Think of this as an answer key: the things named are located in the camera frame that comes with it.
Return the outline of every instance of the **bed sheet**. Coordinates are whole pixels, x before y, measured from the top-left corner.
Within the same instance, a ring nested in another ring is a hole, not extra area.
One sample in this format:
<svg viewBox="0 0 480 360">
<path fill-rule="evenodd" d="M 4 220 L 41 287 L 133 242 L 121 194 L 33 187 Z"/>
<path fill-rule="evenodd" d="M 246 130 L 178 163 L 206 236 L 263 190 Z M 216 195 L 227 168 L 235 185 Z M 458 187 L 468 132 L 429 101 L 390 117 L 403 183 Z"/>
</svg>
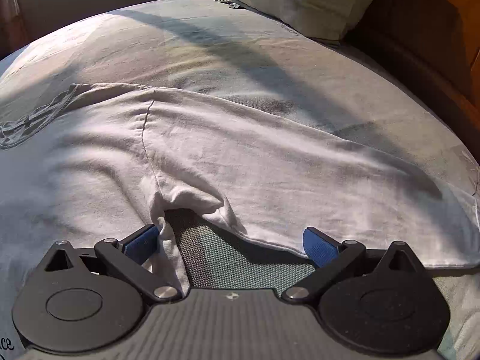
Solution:
<svg viewBox="0 0 480 360">
<path fill-rule="evenodd" d="M 180 88 L 383 150 L 476 193 L 478 165 L 462 142 L 369 63 L 249 10 L 162 0 L 85 19 L 1 61 L 0 123 L 47 105 L 72 83 Z M 478 282 L 438 281 L 453 314 L 442 344 L 450 359 L 473 358 L 480 341 Z"/>
</svg>

